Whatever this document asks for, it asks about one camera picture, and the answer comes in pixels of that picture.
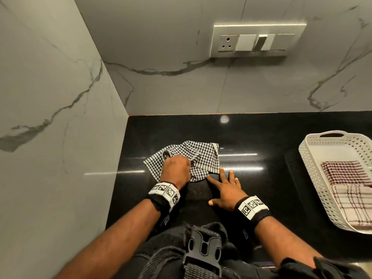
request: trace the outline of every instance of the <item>checkered cloth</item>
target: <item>checkered cloth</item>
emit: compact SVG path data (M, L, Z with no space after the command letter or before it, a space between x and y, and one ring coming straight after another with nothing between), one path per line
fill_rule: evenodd
M358 161L326 161L321 166L331 185L372 186L372 180Z
M358 185L331 186L336 203L356 229L372 228L372 188Z
M166 158L183 155L191 161L190 182L205 179L208 172L219 173L218 144L185 141L180 145L167 146L144 161L157 182Z

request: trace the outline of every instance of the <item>hand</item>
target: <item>hand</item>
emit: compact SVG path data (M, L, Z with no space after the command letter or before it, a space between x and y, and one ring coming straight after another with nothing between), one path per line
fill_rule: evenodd
M181 190L190 180L191 162L183 155L175 155L166 158L161 171L160 182L173 183L178 190Z
M225 171L220 168L220 178L221 182L213 179L209 175L207 179L213 185L215 185L220 191L220 199L213 199L208 202L210 206L219 206L227 211L234 211L235 205L244 197L248 195L241 189L240 182L238 178L234 178L234 172L230 170L229 180L225 176Z

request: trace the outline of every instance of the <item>black countertop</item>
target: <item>black countertop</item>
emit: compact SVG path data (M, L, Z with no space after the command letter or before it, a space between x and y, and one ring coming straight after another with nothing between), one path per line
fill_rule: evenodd
M107 227L140 202L155 184L145 158L186 140L220 145L221 166L233 169L242 189L257 195L273 215L325 257L372 260L372 235L345 231L329 220L298 152L309 133L344 130L372 137L372 112L262 113L222 115L130 116ZM235 154L252 154L234 156ZM203 225L221 221L247 262L267 262L260 246L254 252L226 212L208 206L216 195L206 180L183 189L179 215L172 222Z

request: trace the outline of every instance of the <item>gray marble wall tile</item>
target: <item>gray marble wall tile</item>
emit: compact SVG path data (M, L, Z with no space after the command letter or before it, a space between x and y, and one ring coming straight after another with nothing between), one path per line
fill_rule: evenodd
M0 1L0 278L51 278L105 229L128 115L74 0Z
M370 0L76 2L129 114L371 109ZM282 61L208 59L213 24L252 22L308 25Z

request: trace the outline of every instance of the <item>black sleeve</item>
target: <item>black sleeve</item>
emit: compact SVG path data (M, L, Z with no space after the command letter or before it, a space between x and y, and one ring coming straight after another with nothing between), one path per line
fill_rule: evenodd
M360 267L329 260L327 258L314 258L315 269L293 260L285 258L278 270L281 278L311 278L311 279L370 279Z

